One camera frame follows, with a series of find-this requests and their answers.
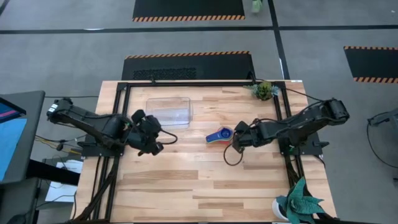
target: hazard stripe tape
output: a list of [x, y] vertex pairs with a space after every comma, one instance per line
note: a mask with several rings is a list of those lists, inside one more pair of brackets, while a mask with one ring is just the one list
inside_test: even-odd
[[398, 83], [398, 78], [355, 77], [354, 81], [366, 83]]
[[201, 52], [201, 53], [179, 53], [179, 54], [155, 54], [155, 55], [129, 55], [124, 59], [131, 58], [154, 58], [154, 57], [185, 57], [185, 56], [204, 56], [204, 55], [229, 55], [229, 54], [251, 54], [250, 51], [240, 50], [232, 52]]
[[398, 47], [359, 47], [359, 46], [344, 46], [344, 49], [361, 49], [361, 50], [398, 50]]
[[170, 21], [217, 21], [217, 20], [244, 20], [245, 16], [159, 16], [159, 17], [135, 17], [133, 22], [170, 22]]

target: wooden tabletop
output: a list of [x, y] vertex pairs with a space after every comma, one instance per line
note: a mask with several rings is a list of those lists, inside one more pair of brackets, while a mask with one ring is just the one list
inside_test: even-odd
[[[103, 82], [96, 113], [112, 113], [117, 84]], [[302, 82], [286, 81], [286, 86], [305, 92]], [[305, 96], [291, 91], [288, 96], [293, 114], [307, 106]], [[126, 148], [119, 166], [111, 222], [279, 221], [271, 203], [275, 197], [287, 194], [289, 183], [277, 141], [246, 148], [243, 162], [235, 167], [223, 160], [226, 145], [205, 141], [205, 136], [220, 126], [234, 128], [240, 121], [276, 119], [274, 102], [259, 101], [250, 90], [236, 86], [133, 87], [127, 114], [145, 109], [149, 98], [167, 97], [189, 97], [192, 122], [188, 129], [168, 130], [178, 136], [178, 142], [166, 145], [157, 156], [138, 157], [138, 150]], [[280, 105], [284, 111], [281, 97]], [[158, 140], [167, 142], [172, 138], [161, 134]], [[230, 162], [239, 159], [232, 148], [226, 157]], [[323, 164], [313, 156], [302, 156], [302, 160], [309, 191], [314, 197], [325, 199], [320, 205], [335, 216]], [[76, 193], [77, 214], [91, 200], [96, 162], [96, 157], [84, 161]], [[100, 217], [104, 217], [107, 198], [106, 192]]]

